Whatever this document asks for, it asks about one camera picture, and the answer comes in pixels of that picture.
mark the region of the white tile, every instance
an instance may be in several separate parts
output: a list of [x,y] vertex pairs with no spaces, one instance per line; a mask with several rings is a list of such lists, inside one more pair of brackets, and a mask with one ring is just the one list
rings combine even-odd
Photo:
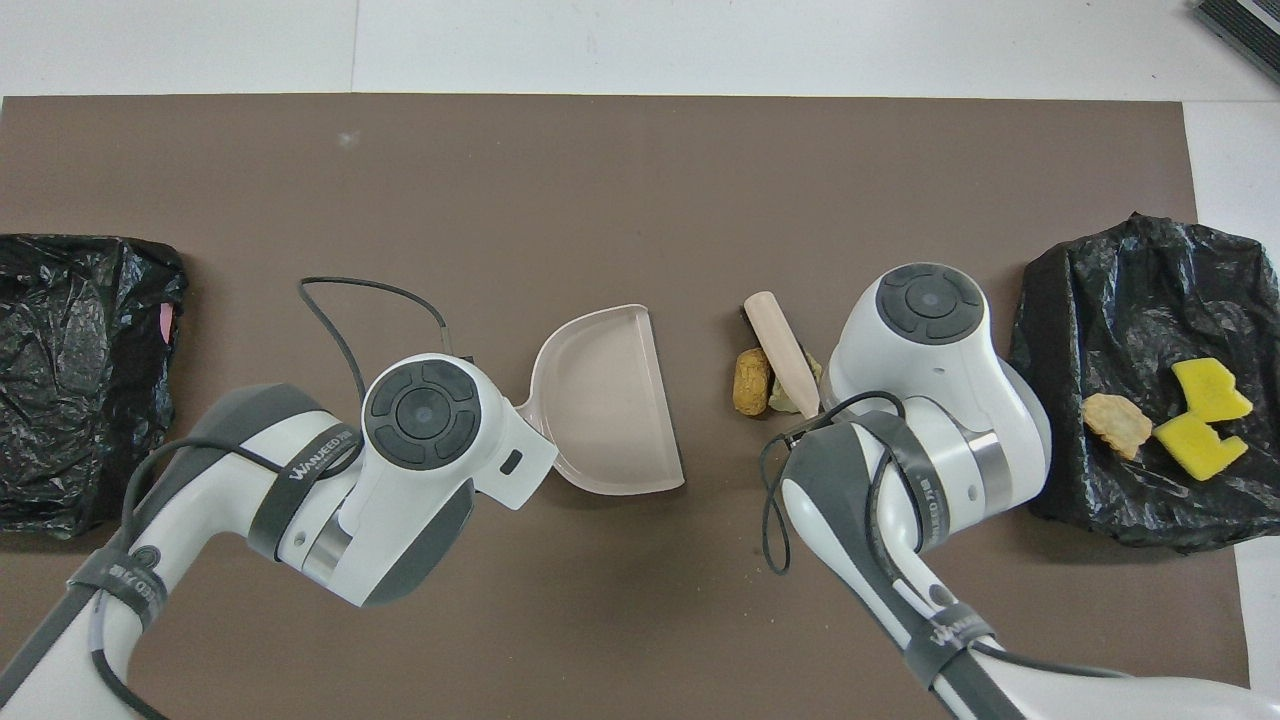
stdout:
[[0,95],[351,90],[356,0],[0,0]]
[[1275,100],[1181,0],[361,0],[356,91]]
[[[1189,102],[1187,147],[1199,222],[1261,241],[1280,259],[1280,102]],[[1280,700],[1280,538],[1235,547],[1249,683]]]

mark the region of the black bag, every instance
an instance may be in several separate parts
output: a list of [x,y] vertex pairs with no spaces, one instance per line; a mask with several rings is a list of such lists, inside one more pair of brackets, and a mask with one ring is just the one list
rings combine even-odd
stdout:
[[173,421],[172,247],[0,236],[0,530],[83,533],[118,516]]
[[[1044,404],[1053,459],[1033,514],[1128,546],[1211,550],[1280,530],[1280,313],[1262,246],[1133,215],[1027,266],[1010,364]],[[1215,423],[1249,450],[1197,482],[1155,438],[1124,460],[1085,428],[1083,398],[1132,400],[1157,425],[1187,410],[1170,366],[1216,357],[1253,411]]]

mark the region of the gray strap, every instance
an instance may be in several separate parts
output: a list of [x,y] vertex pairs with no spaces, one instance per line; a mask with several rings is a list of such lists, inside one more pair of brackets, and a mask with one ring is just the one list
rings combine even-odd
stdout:
[[143,630],[160,615],[169,600],[169,591],[160,575],[114,547],[93,551],[67,584],[106,591],[138,615]]
[[920,439],[905,420],[879,410],[856,415],[852,421],[867,428],[893,456],[902,471],[920,524],[920,544],[915,551],[924,552],[942,544],[951,533],[951,512],[947,510],[942,480]]
[[968,605],[950,605],[911,633],[904,651],[906,666],[925,688],[932,688],[933,679],[956,655],[968,650],[969,643],[995,634],[991,625]]
[[289,460],[275,475],[275,482],[268,488],[262,503],[257,506],[253,521],[248,527],[246,538],[248,546],[268,560],[278,562],[280,557],[275,551],[280,546],[280,538],[311,492],[311,486],[358,442],[360,436],[351,425],[338,423],[316,436],[293,460]]

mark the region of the yellow sponge piece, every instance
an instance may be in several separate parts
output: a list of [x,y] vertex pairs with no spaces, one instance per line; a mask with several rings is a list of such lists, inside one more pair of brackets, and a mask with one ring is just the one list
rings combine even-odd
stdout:
[[1187,409],[1206,423],[1234,420],[1253,410],[1253,404],[1235,389],[1235,375],[1215,357],[1174,363],[1174,374],[1183,386]]
[[1152,434],[1179,465],[1201,482],[1225,470],[1249,448],[1235,436],[1219,438],[1213,428],[1192,413],[1183,413],[1157,427]]

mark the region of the dustpan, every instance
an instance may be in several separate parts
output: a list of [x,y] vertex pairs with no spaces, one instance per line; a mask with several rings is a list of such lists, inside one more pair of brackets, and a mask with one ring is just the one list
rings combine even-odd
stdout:
[[685,482],[644,305],[598,310],[552,333],[516,410],[556,443],[556,469],[582,489],[640,495]]

